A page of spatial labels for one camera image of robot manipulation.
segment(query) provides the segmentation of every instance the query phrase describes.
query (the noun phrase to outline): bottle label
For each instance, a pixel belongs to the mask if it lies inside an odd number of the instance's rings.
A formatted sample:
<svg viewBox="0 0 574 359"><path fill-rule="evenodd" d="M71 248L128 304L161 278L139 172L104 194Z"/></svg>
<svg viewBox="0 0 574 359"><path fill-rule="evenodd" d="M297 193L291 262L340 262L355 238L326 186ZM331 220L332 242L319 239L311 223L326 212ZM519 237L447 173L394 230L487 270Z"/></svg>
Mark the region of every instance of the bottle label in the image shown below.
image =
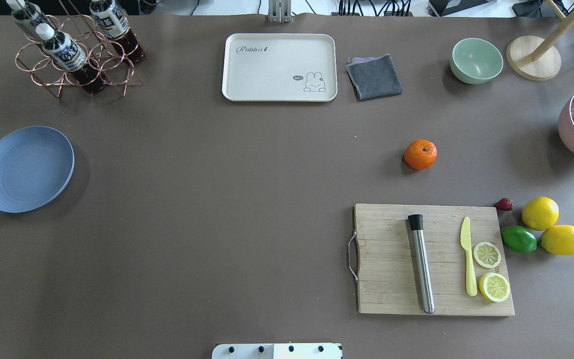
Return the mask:
<svg viewBox="0 0 574 359"><path fill-rule="evenodd" d="M30 14L30 18L25 20L17 20L14 19L19 27L27 34L30 38L37 38L37 33L35 32L35 27L40 25L41 23L47 23L52 27L52 24L47 22L46 16L43 14L39 6L34 5L34 9L36 10L34 13Z"/></svg>
<svg viewBox="0 0 574 359"><path fill-rule="evenodd" d="M48 50L44 48L43 52L50 55L59 66L66 71L74 71L86 63L87 56L77 45L72 41L70 35L66 34L66 39L63 45L56 50Z"/></svg>
<svg viewBox="0 0 574 359"><path fill-rule="evenodd" d="M105 11L91 11L99 27L109 39L121 37L128 31L128 19L123 16L120 7L113 1Z"/></svg>

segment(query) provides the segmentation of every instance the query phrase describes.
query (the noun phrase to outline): white bottle cap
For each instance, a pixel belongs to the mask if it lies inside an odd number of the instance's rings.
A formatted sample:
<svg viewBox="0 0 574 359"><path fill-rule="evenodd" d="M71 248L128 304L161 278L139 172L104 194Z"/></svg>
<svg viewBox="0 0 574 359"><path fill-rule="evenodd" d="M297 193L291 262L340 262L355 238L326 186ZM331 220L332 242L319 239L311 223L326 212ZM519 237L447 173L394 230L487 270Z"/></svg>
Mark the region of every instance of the white bottle cap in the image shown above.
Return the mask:
<svg viewBox="0 0 574 359"><path fill-rule="evenodd" d="M54 29L47 23L40 23L36 28L36 32L41 39L45 40L54 36Z"/></svg>
<svg viewBox="0 0 574 359"><path fill-rule="evenodd" d="M18 11L25 7L25 0L6 0L8 6L14 11Z"/></svg>

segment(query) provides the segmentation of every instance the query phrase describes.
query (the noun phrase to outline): folded towel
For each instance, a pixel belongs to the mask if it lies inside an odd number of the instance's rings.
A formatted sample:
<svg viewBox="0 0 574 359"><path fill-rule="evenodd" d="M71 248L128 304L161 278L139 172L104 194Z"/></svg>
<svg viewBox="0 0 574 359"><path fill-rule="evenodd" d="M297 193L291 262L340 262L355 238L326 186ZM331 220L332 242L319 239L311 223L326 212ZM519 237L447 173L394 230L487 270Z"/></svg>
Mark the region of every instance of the folded towel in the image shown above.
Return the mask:
<svg viewBox="0 0 574 359"><path fill-rule="evenodd" d="M345 67L359 100L400 95L403 92L403 85L389 54L381 57L354 57Z"/></svg>

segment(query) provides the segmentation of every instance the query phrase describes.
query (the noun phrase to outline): halved lemon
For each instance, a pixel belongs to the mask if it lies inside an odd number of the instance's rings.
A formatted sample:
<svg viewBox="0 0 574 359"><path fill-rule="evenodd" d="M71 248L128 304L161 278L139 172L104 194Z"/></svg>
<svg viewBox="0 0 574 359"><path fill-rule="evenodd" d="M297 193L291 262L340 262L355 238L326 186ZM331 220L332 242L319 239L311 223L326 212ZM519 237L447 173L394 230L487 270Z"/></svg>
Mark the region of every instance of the halved lemon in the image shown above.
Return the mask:
<svg viewBox="0 0 574 359"><path fill-rule="evenodd" d="M480 242L473 248L473 258L484 268L495 268L502 260L499 249L490 242Z"/></svg>
<svg viewBox="0 0 574 359"><path fill-rule="evenodd" d="M508 280L499 273L486 273L480 277L480 292L492 302L503 302L511 293Z"/></svg>

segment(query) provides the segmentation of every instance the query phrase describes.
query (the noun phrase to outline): black box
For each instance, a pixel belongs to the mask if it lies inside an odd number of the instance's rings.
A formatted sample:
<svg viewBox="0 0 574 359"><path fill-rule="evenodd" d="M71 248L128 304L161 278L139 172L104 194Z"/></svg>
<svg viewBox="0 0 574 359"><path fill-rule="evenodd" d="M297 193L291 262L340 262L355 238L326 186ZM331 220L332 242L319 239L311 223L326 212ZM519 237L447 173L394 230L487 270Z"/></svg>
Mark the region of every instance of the black box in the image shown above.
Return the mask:
<svg viewBox="0 0 574 359"><path fill-rule="evenodd" d="M436 16L444 16L445 14L456 13L494 1L495 0L429 0L429 10L433 11Z"/></svg>

